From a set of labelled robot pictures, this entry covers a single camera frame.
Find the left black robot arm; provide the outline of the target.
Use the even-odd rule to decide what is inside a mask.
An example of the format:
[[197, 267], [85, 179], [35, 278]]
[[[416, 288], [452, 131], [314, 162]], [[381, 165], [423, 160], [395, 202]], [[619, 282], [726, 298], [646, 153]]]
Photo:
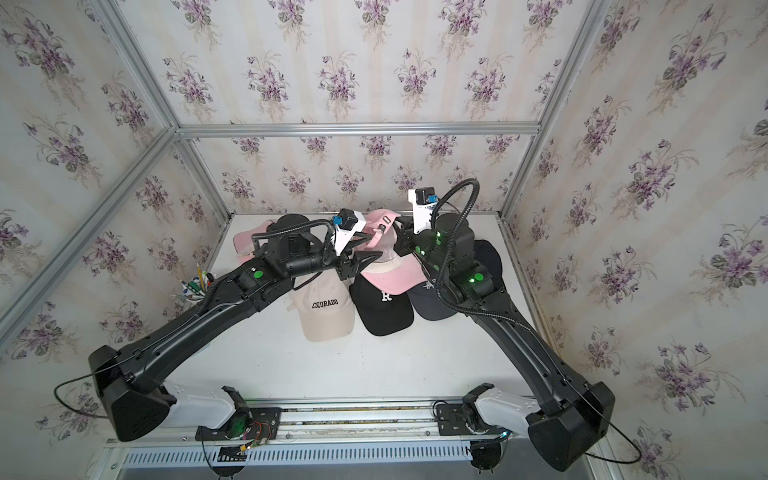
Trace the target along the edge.
[[117, 439], [137, 440], [159, 427], [178, 403], [164, 381], [188, 358], [242, 320], [332, 270], [341, 280], [359, 275], [380, 252], [355, 252], [371, 240], [365, 216], [342, 209], [330, 219], [286, 214], [251, 232], [251, 257], [217, 277], [202, 299], [159, 329], [88, 357], [87, 378]]

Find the dark grey baseball cap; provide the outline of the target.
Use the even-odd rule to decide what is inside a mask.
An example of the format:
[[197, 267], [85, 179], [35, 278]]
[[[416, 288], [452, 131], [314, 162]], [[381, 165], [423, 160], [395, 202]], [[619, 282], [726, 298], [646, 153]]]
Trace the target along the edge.
[[438, 298], [434, 285], [429, 281], [422, 282], [407, 291], [416, 313], [428, 321], [441, 321], [456, 314], [456, 311], [445, 306]]

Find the pink cap back wall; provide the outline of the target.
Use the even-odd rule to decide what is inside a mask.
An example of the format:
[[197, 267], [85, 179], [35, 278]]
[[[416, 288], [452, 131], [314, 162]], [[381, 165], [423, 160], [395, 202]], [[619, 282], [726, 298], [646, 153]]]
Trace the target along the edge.
[[373, 210], [365, 215], [363, 232], [371, 239], [355, 248], [357, 252], [378, 251], [382, 255], [363, 271], [362, 276], [387, 294], [400, 295], [426, 282], [421, 265], [411, 254], [400, 256], [394, 246], [397, 234], [394, 229], [399, 214], [388, 209]]

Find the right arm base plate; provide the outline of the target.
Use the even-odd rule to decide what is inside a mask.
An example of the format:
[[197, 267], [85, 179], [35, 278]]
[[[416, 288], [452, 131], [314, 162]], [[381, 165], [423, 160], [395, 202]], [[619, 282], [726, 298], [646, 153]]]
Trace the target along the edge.
[[431, 409], [433, 418], [437, 423], [438, 433], [442, 437], [469, 435], [498, 437], [504, 434], [516, 437], [521, 435], [516, 430], [485, 423], [473, 407], [465, 406], [463, 403], [437, 400], [432, 403]]

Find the beige baseball cap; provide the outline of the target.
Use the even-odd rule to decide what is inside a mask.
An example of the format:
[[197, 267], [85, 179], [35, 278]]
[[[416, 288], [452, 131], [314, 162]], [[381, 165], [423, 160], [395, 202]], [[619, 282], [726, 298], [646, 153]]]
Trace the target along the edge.
[[355, 306], [348, 285], [332, 270], [300, 276], [289, 292], [305, 338], [314, 343], [348, 336], [355, 324]]

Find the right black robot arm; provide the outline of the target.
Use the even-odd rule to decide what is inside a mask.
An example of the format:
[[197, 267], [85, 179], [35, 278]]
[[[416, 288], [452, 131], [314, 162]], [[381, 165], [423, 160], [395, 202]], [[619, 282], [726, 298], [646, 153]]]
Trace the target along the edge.
[[409, 190], [412, 213], [396, 229], [395, 250], [419, 263], [442, 305], [494, 340], [531, 390], [534, 402], [526, 406], [522, 396], [483, 384], [464, 398], [470, 419], [528, 438], [564, 472], [616, 427], [616, 398], [605, 383], [591, 383], [568, 365], [528, 323], [501, 278], [476, 259], [468, 215], [479, 193], [475, 178], [442, 197], [431, 187]]

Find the black cap white letter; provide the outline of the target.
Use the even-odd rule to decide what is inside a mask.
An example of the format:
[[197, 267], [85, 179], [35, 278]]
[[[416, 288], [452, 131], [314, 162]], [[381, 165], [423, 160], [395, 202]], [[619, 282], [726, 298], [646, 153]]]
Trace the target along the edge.
[[503, 286], [502, 259], [496, 248], [488, 240], [475, 240], [474, 254], [475, 258], [491, 273], [494, 284]]

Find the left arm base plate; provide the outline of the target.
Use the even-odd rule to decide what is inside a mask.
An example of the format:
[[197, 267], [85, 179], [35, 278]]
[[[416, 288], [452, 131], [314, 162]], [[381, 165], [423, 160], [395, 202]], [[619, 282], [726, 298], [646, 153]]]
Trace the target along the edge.
[[195, 433], [195, 440], [245, 441], [264, 444], [277, 437], [283, 410], [279, 407], [251, 408], [248, 413], [236, 411], [223, 426], [211, 429], [200, 426]]

